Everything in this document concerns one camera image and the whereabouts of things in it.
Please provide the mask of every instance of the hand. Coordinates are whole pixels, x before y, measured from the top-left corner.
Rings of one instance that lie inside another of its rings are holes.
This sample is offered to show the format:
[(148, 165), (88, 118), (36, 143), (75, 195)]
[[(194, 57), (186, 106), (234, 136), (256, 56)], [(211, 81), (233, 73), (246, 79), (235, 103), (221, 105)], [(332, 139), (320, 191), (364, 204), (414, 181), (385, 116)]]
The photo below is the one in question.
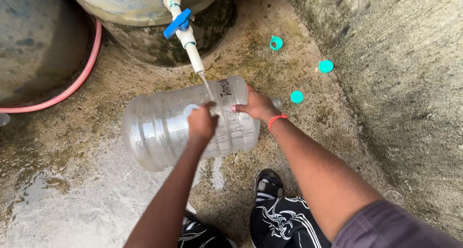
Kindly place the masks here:
[(231, 111), (245, 112), (254, 119), (259, 119), (269, 123), (270, 119), (276, 115), (281, 115), (264, 92), (256, 91), (252, 86), (246, 84), (248, 88), (248, 105), (237, 104), (231, 107)]
[(211, 116), (209, 109), (215, 102), (207, 102), (199, 109), (194, 109), (188, 116), (189, 139), (202, 139), (209, 142), (217, 127), (218, 115)]

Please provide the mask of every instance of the gray sleeve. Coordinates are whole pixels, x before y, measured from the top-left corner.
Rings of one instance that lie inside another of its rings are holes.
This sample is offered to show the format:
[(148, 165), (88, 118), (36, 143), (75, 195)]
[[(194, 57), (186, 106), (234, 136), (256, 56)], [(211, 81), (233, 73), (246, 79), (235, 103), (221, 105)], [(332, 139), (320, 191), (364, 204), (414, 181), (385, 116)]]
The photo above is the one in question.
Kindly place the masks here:
[(339, 231), (333, 248), (463, 248), (463, 244), (388, 201), (373, 203)]

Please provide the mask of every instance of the running water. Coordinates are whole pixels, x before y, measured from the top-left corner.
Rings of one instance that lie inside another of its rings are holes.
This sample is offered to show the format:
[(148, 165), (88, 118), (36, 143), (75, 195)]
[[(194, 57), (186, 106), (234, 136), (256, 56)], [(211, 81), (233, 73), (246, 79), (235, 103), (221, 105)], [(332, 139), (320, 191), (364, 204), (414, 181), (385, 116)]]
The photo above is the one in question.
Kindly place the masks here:
[(205, 88), (207, 90), (207, 94), (209, 95), (209, 100), (210, 101), (213, 101), (214, 100), (214, 96), (212, 95), (212, 92), (211, 92), (211, 87), (209, 87), (209, 84), (207, 83), (206, 79), (205, 79), (205, 74), (204, 74), (204, 71), (201, 71), (198, 73), (201, 77), (201, 79), (203, 80), (203, 83), (205, 85)]

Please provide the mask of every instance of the teal bottle cap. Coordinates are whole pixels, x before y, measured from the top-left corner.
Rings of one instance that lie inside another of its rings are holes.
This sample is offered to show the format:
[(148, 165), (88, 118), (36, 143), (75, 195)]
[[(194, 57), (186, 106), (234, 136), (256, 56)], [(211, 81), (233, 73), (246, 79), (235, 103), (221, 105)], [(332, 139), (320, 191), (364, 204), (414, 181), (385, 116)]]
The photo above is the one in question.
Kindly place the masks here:
[(333, 70), (333, 62), (329, 61), (329, 60), (323, 60), (320, 62), (319, 64), (319, 70), (320, 72), (324, 73), (324, 74), (327, 74), (329, 72), (331, 72), (331, 70)]
[(283, 46), (283, 40), (277, 36), (272, 36), (272, 40), (270, 40), (270, 48), (272, 50), (280, 50), (280, 48)]
[(304, 95), (301, 91), (293, 91), (291, 93), (291, 102), (293, 103), (300, 103), (304, 100)]

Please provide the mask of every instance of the black pants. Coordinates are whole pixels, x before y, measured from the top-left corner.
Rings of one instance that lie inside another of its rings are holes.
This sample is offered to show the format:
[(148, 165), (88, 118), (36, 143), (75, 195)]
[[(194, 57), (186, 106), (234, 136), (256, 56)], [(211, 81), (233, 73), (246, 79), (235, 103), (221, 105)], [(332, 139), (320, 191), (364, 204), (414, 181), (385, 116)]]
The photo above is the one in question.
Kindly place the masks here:
[[(256, 202), (251, 212), (251, 238), (256, 248), (329, 248), (302, 197), (283, 197)], [(232, 248), (217, 228), (196, 224), (180, 235), (178, 248)]]

